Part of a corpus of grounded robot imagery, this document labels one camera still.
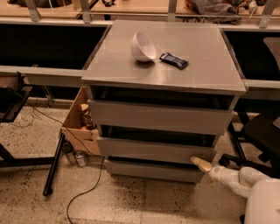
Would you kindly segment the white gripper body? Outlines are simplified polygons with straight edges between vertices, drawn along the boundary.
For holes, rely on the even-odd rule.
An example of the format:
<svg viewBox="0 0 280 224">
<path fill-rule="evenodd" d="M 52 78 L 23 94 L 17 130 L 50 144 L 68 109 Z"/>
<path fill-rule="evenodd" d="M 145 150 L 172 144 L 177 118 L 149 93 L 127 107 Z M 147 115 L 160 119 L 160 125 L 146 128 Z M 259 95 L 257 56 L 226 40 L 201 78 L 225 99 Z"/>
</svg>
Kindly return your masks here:
<svg viewBox="0 0 280 224">
<path fill-rule="evenodd" d="M 239 172 L 224 166 L 214 166 L 208 175 L 213 182 L 220 182 L 223 186 L 230 187 L 239 184 Z"/>
</svg>

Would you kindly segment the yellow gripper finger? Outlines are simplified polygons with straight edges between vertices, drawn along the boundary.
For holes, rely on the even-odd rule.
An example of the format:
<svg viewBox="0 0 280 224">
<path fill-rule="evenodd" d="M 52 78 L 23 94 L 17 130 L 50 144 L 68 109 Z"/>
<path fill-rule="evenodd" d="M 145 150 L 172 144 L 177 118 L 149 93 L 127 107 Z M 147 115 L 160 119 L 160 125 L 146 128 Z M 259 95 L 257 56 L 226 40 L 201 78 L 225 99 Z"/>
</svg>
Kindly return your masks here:
<svg viewBox="0 0 280 224">
<path fill-rule="evenodd" d="M 213 168 L 212 164 L 199 157 L 191 157 L 194 165 L 197 165 L 202 172 L 210 172 Z"/>
</svg>

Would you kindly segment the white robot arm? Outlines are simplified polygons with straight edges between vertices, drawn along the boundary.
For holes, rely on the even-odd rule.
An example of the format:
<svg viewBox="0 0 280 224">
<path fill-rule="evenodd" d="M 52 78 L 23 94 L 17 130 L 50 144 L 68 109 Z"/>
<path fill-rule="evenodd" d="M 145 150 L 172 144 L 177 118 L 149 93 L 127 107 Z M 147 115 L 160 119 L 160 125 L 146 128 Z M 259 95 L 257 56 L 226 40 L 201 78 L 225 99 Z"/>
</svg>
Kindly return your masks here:
<svg viewBox="0 0 280 224">
<path fill-rule="evenodd" d="M 199 157 L 191 157 L 194 165 L 233 193 L 247 200 L 243 224 L 280 224 L 280 179 L 248 166 L 239 171 L 222 165 L 212 166 Z"/>
</svg>

